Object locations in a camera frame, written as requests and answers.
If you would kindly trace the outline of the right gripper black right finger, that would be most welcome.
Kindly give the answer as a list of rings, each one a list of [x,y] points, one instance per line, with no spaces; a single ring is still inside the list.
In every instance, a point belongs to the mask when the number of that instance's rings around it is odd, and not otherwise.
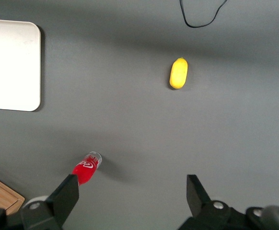
[[[226,203],[211,200],[199,178],[190,174],[186,180],[186,199],[192,216],[180,230],[249,230],[244,214]]]

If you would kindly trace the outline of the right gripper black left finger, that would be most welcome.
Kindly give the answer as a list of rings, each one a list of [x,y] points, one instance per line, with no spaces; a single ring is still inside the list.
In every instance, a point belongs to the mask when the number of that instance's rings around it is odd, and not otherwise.
[[[76,175],[68,175],[48,196],[28,201],[21,209],[25,230],[61,230],[79,199]]]

